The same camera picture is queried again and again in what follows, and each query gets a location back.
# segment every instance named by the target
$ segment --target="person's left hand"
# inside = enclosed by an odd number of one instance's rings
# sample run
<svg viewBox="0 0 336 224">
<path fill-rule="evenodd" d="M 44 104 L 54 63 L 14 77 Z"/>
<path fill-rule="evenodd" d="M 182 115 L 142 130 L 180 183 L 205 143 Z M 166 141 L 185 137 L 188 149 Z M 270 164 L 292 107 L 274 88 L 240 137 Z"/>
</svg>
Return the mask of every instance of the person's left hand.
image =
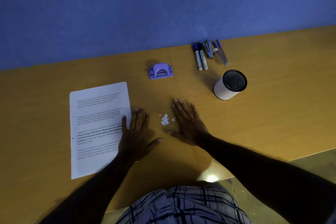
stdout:
<svg viewBox="0 0 336 224">
<path fill-rule="evenodd" d="M 126 125 L 126 116 L 121 121 L 122 136 L 119 143 L 118 154 L 124 155 L 134 161 L 139 161 L 150 153 L 163 138 L 157 138 L 150 143 L 147 142 L 147 129 L 149 123 L 149 113 L 145 115 L 143 121 L 143 110 L 135 109 L 132 114 L 129 129 Z"/>
</svg>

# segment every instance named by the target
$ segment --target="purple hole puncher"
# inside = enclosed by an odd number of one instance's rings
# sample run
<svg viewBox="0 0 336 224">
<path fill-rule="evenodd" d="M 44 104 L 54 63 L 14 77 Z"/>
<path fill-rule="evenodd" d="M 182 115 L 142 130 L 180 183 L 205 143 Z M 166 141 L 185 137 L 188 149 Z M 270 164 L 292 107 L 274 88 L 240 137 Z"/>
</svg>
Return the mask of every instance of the purple hole puncher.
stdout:
<svg viewBox="0 0 336 224">
<path fill-rule="evenodd" d="M 167 63 L 155 64 L 153 68 L 148 70 L 149 78 L 151 80 L 172 77 L 173 69 Z"/>
</svg>

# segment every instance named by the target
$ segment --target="transparent bottle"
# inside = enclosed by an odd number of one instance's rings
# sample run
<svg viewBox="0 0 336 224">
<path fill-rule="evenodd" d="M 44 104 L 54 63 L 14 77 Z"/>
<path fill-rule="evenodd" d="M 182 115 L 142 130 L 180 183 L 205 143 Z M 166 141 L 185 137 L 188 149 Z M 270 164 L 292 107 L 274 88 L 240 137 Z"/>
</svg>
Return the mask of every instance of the transparent bottle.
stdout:
<svg viewBox="0 0 336 224">
<path fill-rule="evenodd" d="M 220 65 L 223 64 L 224 61 L 222 60 L 222 56 L 221 56 L 219 50 L 217 48 L 215 48 L 215 49 L 212 50 L 212 52 L 213 52 L 213 58 L 215 59 L 216 63 L 220 64 Z"/>
</svg>

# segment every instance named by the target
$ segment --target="bright light spot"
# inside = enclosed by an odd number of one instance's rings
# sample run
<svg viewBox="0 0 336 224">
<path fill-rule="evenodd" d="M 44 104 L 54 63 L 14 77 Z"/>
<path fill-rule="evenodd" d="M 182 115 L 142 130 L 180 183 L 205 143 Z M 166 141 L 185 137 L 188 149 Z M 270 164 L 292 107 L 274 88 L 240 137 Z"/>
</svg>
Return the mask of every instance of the bright light spot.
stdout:
<svg viewBox="0 0 336 224">
<path fill-rule="evenodd" d="M 216 182 L 216 181 L 218 181 L 218 178 L 215 175 L 208 175 L 208 177 L 207 177 L 207 179 L 205 181 L 207 181 L 207 182 Z"/>
</svg>

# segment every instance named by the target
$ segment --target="forearm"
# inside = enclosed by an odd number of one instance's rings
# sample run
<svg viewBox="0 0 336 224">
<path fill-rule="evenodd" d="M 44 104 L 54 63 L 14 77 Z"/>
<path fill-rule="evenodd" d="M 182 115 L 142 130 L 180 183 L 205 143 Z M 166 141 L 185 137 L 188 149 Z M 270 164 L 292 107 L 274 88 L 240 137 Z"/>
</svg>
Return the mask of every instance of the forearm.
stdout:
<svg viewBox="0 0 336 224">
<path fill-rule="evenodd" d="M 133 163 L 133 159 L 117 155 L 110 164 L 76 189 L 40 224 L 100 224 L 108 204 Z"/>
<path fill-rule="evenodd" d="M 323 223 L 335 208 L 335 184 L 317 175 L 209 134 L 201 133 L 196 142 L 291 223 Z"/>
</svg>

